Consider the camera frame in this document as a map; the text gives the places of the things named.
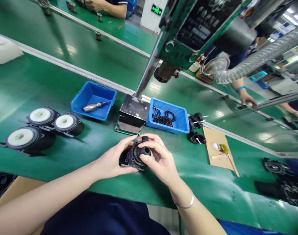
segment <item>white foam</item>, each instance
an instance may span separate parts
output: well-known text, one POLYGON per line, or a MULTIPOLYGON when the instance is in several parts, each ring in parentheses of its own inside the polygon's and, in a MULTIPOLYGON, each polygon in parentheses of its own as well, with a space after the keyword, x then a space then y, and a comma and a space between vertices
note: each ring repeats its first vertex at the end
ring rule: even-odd
POLYGON ((16 44, 0 36, 0 65, 14 60, 23 54, 16 44))

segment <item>exit sign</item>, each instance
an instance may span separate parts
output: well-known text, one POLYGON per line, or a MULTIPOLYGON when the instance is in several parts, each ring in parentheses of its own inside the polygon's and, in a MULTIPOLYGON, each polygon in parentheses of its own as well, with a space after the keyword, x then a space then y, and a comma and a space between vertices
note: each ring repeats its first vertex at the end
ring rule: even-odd
POLYGON ((154 12, 155 14, 157 14, 158 16, 161 16, 163 10, 161 8, 159 8, 158 6, 152 4, 151 11, 154 12))

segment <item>green workbench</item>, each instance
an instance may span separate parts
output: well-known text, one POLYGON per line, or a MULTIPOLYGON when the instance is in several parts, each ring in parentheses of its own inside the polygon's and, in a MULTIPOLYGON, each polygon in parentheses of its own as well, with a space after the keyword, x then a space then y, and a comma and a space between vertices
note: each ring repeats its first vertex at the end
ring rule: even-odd
MULTIPOLYGON (((49 106, 63 114, 87 78, 32 55, 24 55, 0 66, 0 141, 36 108, 49 106)), ((0 171, 50 181, 98 158, 120 139, 114 131, 125 95, 118 93, 105 122, 79 116, 85 124, 80 140, 57 137, 44 151, 46 157, 31 157, 0 147, 0 171)), ((156 133, 174 154, 177 170, 196 197, 219 219, 255 227, 298 234, 298 207, 258 195, 253 181, 275 182, 265 171, 262 157, 273 155, 227 137, 238 178, 228 169, 210 166, 205 145, 194 145, 187 135, 174 135, 144 127, 156 133)), ((95 183, 89 190, 148 204, 175 208, 168 189, 149 170, 95 183)))
MULTIPOLYGON (((90 24, 150 53, 155 40, 150 35, 113 18, 103 17, 103 25, 95 15, 78 10, 78 16, 90 24)), ((45 17, 40 7, 29 0, 0 1, 0 33, 133 90, 148 61, 110 40, 97 42, 92 32, 63 17, 45 17)), ((25 120, 36 108, 47 105, 61 114, 69 112, 70 102, 86 81, 85 77, 29 54, 1 65, 0 141, 24 126, 19 120, 25 120)), ((234 92, 229 86, 215 86, 229 94, 234 92)), ((265 122, 250 110, 237 111, 234 102, 223 101, 220 95, 184 77, 167 84, 152 79, 144 94, 183 106, 191 114, 209 115, 210 123, 276 151, 298 151, 298 136, 293 132, 265 122)), ((124 97, 117 94, 105 122, 79 116, 85 124, 80 140, 58 136, 56 144, 45 152, 47 157, 27 158, 0 147, 0 171, 50 181, 98 158, 125 137, 113 130, 124 97)), ((174 154, 180 176, 216 218, 298 234, 298 207, 257 194, 253 184, 254 180, 275 182, 275 176, 261 164, 263 157, 277 159, 273 155, 227 137, 241 175, 238 178, 230 170, 210 166, 205 146, 191 144, 187 135, 144 127, 143 133, 148 132, 164 140, 174 154)), ((174 208, 167 188, 151 171, 103 180, 90 190, 174 208)))
MULTIPOLYGON (((63 0, 50 2, 68 11, 63 0)), ((154 45, 152 35, 128 22, 104 16, 100 23, 96 15, 80 7, 77 9, 78 14, 74 14, 77 17, 145 52, 149 53, 154 45)), ((93 32, 59 15, 46 17, 40 7, 29 0, 0 1, 0 33, 132 90, 136 90, 148 61, 108 39, 96 41, 93 32)), ((214 86, 237 97, 230 85, 214 86)), ((256 93, 249 93, 259 103, 265 101, 256 93)), ((221 95, 185 77, 171 79, 166 84, 152 78, 144 95, 185 107, 190 114, 209 115, 208 122, 272 150, 298 152, 298 134, 267 122, 250 110, 238 111, 233 101, 223 101, 221 95)), ((282 116, 276 107, 263 111, 271 116, 282 116)))

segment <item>black machine panel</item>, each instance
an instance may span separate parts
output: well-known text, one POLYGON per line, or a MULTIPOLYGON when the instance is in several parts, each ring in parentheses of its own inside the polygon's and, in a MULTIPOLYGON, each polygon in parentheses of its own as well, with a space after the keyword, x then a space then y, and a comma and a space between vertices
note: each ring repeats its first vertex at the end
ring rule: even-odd
POLYGON ((241 4, 241 0, 197 0, 176 40, 198 51, 241 4))

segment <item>clear corrugated hose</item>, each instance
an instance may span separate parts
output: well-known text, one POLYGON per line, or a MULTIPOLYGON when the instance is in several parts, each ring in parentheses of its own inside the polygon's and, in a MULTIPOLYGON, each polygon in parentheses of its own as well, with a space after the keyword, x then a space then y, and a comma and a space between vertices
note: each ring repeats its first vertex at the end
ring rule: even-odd
POLYGON ((264 65, 269 60, 289 51, 296 46, 298 46, 298 28, 285 34, 281 38, 264 47, 262 50, 249 56, 233 69, 227 71, 218 71, 214 74, 213 79, 219 84, 231 83, 246 76, 255 69, 264 65))

